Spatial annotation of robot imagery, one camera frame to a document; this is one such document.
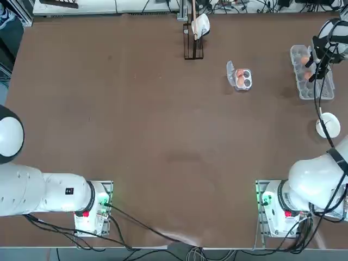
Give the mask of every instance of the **brown table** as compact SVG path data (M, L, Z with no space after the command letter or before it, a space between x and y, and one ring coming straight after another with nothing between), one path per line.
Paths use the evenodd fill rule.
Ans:
M162 232L206 247L252 248L255 180L287 178L294 162L328 149L315 133L313 102L298 97L289 51L309 44L330 17L210 16L199 61L183 59L174 16L37 22L24 33L7 101L26 130L15 162L111 179L114 204ZM252 90L229 86L228 60L251 69ZM347 69L334 67L335 99L323 105L341 122L335 143L348 129ZM129 244L168 243L114 214ZM38 216L73 227L71 213ZM1 246L72 245L22 217L1 218L0 230ZM347 223L320 228L332 249L348 248L347 231Z

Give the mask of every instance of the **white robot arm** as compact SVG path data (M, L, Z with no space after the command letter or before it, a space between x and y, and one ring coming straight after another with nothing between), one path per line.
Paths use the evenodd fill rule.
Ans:
M101 235L109 211L103 204L110 200L103 184L71 173L42 173L10 163L23 144L23 124L0 105L0 216L74 212L76 229Z
M323 79L329 63L348 59L347 18L348 5L340 12L340 18L328 20L318 36L312 38L312 53L306 67L316 63L317 73L310 77L310 82ZM334 159L331 153L335 152L340 159ZM296 162L290 169L288 180L271 181L260 199L271 236L285 237L292 227L291 234L295 234L301 213L324 213L326 208L329 210L325 211L326 216L348 221L348 176L343 176L342 167L343 163L348 166L347 161L348 136L335 150L311 160Z

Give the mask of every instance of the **egg carton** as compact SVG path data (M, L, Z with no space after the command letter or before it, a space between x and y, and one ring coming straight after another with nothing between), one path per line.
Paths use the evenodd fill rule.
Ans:
M242 70L243 74L240 76L243 78L243 84L238 82L237 72ZM247 91L252 86L251 71L249 69L238 69L236 70L231 61L228 61L226 65L227 79L231 86L233 86L237 91L243 90Z
M290 50L291 63L294 66L295 78L297 89L299 90L299 97L302 100L313 100L314 99L314 81L309 82L305 79L305 73L311 72L315 74L315 63L312 63L309 68L306 68L303 63L301 63L302 57L310 57L311 53L310 46L307 48L305 45L294 45ZM315 85L315 95L319 98L320 89L322 85L322 80L317 80ZM328 66L328 73L325 77L324 87L322 89L321 99L322 100L332 100L334 98L334 83L333 76L330 66Z

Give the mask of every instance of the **white cup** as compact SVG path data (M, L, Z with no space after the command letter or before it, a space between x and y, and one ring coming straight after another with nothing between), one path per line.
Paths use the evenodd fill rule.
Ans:
M335 138L341 131L341 124L335 115L332 113L323 113L321 114L321 118L326 126L327 132L331 138ZM315 124L316 132L323 138L326 138L324 130L320 124L320 120L318 119Z

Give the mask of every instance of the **brown egg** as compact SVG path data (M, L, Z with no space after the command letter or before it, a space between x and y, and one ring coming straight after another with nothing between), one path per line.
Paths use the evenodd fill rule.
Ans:
M241 77L238 78L238 80L237 80L237 85L238 85L239 87L242 87L242 86L244 85L244 77L243 77L243 76L241 76Z
M304 79L306 79L306 80L309 80L311 76L312 76L311 72L305 72L303 75Z
M244 73L244 70L243 69L238 69L237 71L236 71L236 75L237 75L237 77L239 78L240 76L242 76L243 75L243 73Z
M301 63L302 64L306 64L309 62L309 57L308 56L302 56L301 57Z

